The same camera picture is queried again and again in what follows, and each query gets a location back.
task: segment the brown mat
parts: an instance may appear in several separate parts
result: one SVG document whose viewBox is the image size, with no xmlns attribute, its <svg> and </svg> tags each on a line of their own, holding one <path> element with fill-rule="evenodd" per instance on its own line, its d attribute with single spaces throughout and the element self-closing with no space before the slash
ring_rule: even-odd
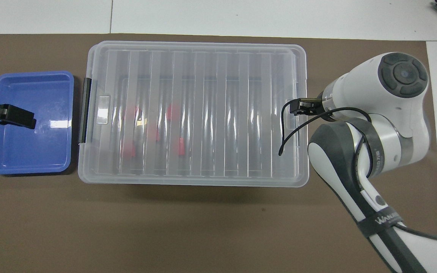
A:
<svg viewBox="0 0 437 273">
<path fill-rule="evenodd" d="M 307 52 L 310 97 L 383 52 L 428 64 L 425 42 L 413 41 L 0 35 L 0 74 L 68 70 L 80 80 L 79 103 L 87 53 L 103 40 L 298 44 Z M 425 102 L 434 135 L 431 91 Z M 67 175 L 0 176 L 0 272 L 388 272 L 311 172 L 303 188 L 88 185 L 75 166 Z M 434 137 L 425 159 L 374 185 L 408 226 L 437 234 Z"/>
</svg>

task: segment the velcro cable strap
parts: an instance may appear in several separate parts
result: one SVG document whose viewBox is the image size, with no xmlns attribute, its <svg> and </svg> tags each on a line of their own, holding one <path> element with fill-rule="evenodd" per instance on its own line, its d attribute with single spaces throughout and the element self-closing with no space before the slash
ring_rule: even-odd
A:
<svg viewBox="0 0 437 273">
<path fill-rule="evenodd" d="M 357 223 L 364 237 L 368 238 L 383 230 L 389 229 L 396 223 L 402 222 L 402 217 L 390 206 L 372 214 Z"/>
</svg>

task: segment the gray button pad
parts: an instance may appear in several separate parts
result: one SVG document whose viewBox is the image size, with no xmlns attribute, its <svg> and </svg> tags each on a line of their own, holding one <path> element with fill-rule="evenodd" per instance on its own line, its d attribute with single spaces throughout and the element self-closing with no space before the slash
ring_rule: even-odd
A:
<svg viewBox="0 0 437 273">
<path fill-rule="evenodd" d="M 428 75 L 423 64 L 400 52 L 382 57 L 378 76 L 387 91 L 401 98 L 416 97 L 428 84 Z"/>
</svg>

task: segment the clear plastic lid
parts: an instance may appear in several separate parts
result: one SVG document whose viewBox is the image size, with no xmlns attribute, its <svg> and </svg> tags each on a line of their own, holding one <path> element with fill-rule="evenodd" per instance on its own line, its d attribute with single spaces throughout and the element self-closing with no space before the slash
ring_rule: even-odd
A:
<svg viewBox="0 0 437 273">
<path fill-rule="evenodd" d="M 298 45 L 104 41 L 79 176 L 87 183 L 300 187 L 307 132 L 281 145 L 280 114 L 305 97 Z M 305 121 L 285 115 L 287 130 Z"/>
</svg>

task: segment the robotic arm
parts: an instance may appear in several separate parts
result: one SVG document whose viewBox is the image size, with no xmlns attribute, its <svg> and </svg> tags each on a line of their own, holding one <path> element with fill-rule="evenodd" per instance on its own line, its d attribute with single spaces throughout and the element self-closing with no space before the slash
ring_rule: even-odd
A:
<svg viewBox="0 0 437 273">
<path fill-rule="evenodd" d="M 414 57 L 391 52 L 376 56 L 328 85 L 318 99 L 298 99 L 293 114 L 328 116 L 308 145 L 311 164 L 341 200 L 392 272 L 437 273 L 437 236 L 407 228 L 369 181 L 384 171 L 414 163 L 428 151 L 423 114 L 426 69 Z"/>
</svg>

